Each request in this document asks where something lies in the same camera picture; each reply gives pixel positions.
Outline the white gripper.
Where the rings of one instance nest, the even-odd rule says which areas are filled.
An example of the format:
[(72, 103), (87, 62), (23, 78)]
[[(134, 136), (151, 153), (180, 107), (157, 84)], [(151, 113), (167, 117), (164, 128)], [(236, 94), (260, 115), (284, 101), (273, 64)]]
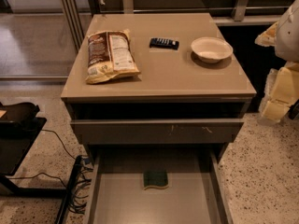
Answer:
[[(256, 37), (255, 43), (262, 47), (274, 47), (276, 44), (277, 27), (278, 22), (273, 23)], [(299, 63), (286, 62), (285, 65), (278, 70), (274, 86), (270, 92), (270, 97), (273, 100), (288, 105), (262, 100), (261, 117), (278, 123), (290, 110), (289, 106), (295, 104), (299, 99)]]

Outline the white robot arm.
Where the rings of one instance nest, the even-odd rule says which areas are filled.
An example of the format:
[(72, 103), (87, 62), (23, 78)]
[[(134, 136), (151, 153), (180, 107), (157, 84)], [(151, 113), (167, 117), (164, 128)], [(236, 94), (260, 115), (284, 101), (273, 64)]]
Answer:
[(261, 123), (276, 124), (299, 100), (299, 0), (295, 0), (277, 22), (258, 35), (255, 43), (273, 47), (276, 56), (286, 62), (278, 70), (270, 70), (259, 106)]

